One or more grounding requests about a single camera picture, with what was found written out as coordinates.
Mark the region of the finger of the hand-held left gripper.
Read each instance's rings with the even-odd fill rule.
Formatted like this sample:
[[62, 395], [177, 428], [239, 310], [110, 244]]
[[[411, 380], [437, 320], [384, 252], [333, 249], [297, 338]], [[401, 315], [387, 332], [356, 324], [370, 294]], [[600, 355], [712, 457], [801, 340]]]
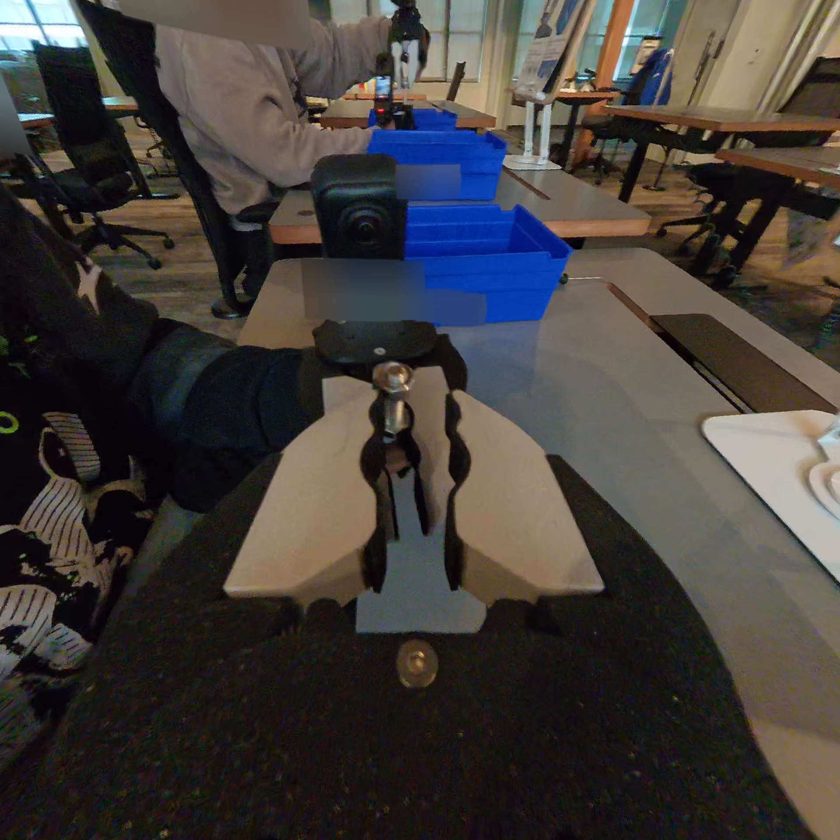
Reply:
[[[335, 376], [322, 380], [322, 400], [326, 414], [357, 398], [370, 397], [373, 401], [380, 394], [380, 390], [372, 384], [349, 376]], [[374, 483], [374, 491], [377, 523], [384, 531], [385, 540], [394, 543], [399, 539], [399, 531], [389, 466], [383, 466]]]
[[402, 433], [402, 448], [414, 472], [416, 509], [425, 536], [445, 527], [448, 499], [455, 488], [449, 470], [448, 396], [441, 368], [415, 369], [405, 398], [411, 423]]

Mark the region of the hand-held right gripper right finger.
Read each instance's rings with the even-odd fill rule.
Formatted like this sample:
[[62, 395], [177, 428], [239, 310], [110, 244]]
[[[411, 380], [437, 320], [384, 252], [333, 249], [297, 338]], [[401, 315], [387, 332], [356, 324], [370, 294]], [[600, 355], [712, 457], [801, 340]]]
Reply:
[[450, 589], [483, 603], [603, 592], [543, 448], [462, 391], [447, 395], [445, 431], [454, 482], [444, 530]]

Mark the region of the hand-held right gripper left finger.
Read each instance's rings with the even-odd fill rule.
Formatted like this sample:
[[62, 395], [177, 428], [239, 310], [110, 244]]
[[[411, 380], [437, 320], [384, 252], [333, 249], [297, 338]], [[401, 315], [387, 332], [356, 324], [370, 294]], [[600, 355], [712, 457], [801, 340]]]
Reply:
[[226, 595], [346, 604], [382, 592], [394, 511], [383, 431], [382, 399], [359, 392], [288, 445]]

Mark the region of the silver hex bolt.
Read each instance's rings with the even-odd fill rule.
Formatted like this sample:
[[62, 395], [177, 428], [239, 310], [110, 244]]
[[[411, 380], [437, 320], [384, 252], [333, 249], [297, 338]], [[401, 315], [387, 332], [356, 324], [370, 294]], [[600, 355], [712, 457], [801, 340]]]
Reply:
[[403, 444], [397, 441], [409, 425], [404, 399], [393, 399], [384, 394], [384, 433], [386, 465], [394, 475], [403, 473], [410, 465]]

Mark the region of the person's left forearm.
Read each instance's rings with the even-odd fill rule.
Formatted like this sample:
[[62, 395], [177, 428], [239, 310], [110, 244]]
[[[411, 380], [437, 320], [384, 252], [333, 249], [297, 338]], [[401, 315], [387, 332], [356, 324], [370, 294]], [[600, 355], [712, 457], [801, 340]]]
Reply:
[[132, 297], [2, 187], [2, 362], [142, 454], [185, 437], [186, 399], [233, 344]]

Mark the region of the person's left hand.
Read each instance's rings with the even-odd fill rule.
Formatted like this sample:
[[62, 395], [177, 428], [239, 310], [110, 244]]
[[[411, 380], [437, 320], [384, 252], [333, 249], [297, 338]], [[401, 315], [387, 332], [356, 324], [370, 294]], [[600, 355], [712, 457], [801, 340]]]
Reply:
[[205, 513], [323, 415], [326, 369], [314, 350], [245, 346], [211, 362], [174, 431], [170, 494]]

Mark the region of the black office chair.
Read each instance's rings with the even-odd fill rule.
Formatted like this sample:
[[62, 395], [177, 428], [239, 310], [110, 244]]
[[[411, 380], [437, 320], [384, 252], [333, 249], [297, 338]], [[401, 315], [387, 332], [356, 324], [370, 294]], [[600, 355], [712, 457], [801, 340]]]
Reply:
[[111, 224], [102, 217], [141, 199], [142, 194], [135, 177], [136, 160], [103, 103], [89, 50], [34, 43], [34, 52], [60, 147], [71, 164], [58, 172], [44, 169], [42, 182], [46, 194], [75, 224], [81, 224], [84, 216], [91, 218], [77, 238], [79, 250], [89, 255], [99, 247], [111, 251], [126, 247], [153, 270], [162, 268], [159, 259], [128, 235], [161, 238], [166, 249], [173, 249], [175, 243], [166, 232]]
[[237, 280], [264, 281], [275, 261], [267, 223], [277, 208], [268, 203], [247, 210], [250, 233], [236, 230], [219, 206], [210, 179], [196, 161], [180, 124], [177, 110], [163, 93], [158, 78], [155, 29], [152, 23], [122, 15], [98, 2], [78, 2], [101, 52], [121, 89], [139, 106], [140, 116], [162, 139], [178, 175], [192, 199], [205, 239], [216, 263], [222, 297], [212, 306], [219, 319], [243, 318], [253, 297], [238, 292]]
[[701, 215], [668, 220], [659, 226], [655, 235], [665, 236], [670, 227], [698, 225], [698, 230], [684, 240], [677, 253], [686, 254], [688, 243], [707, 233], [689, 272], [695, 277], [708, 277], [712, 264], [720, 257], [721, 267], [711, 287], [723, 291], [738, 278], [795, 180], [731, 163], [693, 165], [688, 177], [700, 194], [710, 196], [710, 201], [703, 206]]

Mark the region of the black printed shirt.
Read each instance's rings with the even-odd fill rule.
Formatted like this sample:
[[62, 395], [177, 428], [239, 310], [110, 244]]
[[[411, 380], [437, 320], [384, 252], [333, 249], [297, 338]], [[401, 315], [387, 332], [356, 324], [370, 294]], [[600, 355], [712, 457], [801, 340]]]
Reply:
[[154, 517], [125, 434], [2, 338], [1, 764], [54, 725]]

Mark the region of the white tray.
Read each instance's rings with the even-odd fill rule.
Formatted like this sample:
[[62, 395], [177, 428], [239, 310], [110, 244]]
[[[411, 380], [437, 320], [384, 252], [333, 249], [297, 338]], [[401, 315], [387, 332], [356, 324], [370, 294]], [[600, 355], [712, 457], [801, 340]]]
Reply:
[[839, 580], [839, 520], [812, 494], [817, 439], [835, 415], [792, 411], [714, 416], [700, 430], [711, 447], [772, 510], [816, 562]]

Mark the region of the white sign stand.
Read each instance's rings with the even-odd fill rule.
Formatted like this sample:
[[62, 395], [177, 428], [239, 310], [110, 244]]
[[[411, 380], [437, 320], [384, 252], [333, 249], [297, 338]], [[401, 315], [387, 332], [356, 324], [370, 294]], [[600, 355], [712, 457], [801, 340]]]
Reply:
[[548, 170], [553, 105], [576, 92], [574, 81], [583, 36], [596, 1], [544, 1], [516, 76], [512, 97], [525, 108], [523, 152], [508, 156], [514, 170]]

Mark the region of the black desk pad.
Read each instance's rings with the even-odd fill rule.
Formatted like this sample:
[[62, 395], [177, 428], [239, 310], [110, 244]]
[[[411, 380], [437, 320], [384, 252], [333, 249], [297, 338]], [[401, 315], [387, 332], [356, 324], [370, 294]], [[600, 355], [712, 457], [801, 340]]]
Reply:
[[743, 413], [837, 407], [720, 321], [700, 313], [649, 318], [651, 329]]

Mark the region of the small white object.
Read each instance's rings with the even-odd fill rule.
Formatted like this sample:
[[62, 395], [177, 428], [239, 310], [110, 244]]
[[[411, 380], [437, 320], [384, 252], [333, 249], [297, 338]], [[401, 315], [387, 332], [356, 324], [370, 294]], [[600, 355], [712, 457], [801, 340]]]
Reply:
[[822, 460], [808, 474], [812, 494], [822, 507], [839, 520], [839, 414], [816, 441]]

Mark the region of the small wooden desk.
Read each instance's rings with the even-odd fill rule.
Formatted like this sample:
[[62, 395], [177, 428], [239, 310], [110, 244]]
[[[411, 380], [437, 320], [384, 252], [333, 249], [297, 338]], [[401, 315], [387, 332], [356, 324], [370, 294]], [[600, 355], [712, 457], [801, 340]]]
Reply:
[[[523, 151], [506, 157], [505, 166], [514, 172], [541, 172], [563, 170], [568, 163], [572, 141], [582, 108], [609, 102], [620, 96], [619, 91], [573, 91], [562, 89], [554, 94], [532, 95], [515, 88], [507, 90], [511, 104], [526, 110], [523, 133]], [[559, 152], [551, 152], [551, 126], [553, 105], [558, 103], [570, 109]]]

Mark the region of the blue jacket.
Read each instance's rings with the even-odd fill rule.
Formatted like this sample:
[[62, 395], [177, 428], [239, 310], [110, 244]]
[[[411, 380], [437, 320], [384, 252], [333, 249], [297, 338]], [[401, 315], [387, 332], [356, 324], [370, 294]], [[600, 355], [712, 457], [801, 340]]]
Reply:
[[675, 51], [657, 49], [633, 75], [623, 105], [658, 107], [669, 102]]

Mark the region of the wooden top desk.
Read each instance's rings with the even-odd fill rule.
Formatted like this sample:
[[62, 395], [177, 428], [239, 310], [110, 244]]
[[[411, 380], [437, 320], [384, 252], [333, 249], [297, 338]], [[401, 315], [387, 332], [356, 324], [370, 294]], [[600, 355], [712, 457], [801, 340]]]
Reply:
[[718, 272], [714, 288], [732, 284], [780, 209], [793, 209], [826, 222], [838, 213], [837, 147], [720, 150], [716, 156], [720, 161], [771, 174], [780, 179], [780, 186], [761, 200], [737, 244], [728, 252], [728, 267]]
[[636, 150], [625, 170], [619, 201], [630, 203], [651, 144], [690, 153], [717, 152], [726, 138], [752, 133], [833, 133], [838, 118], [720, 107], [608, 106], [609, 115], [632, 121]]

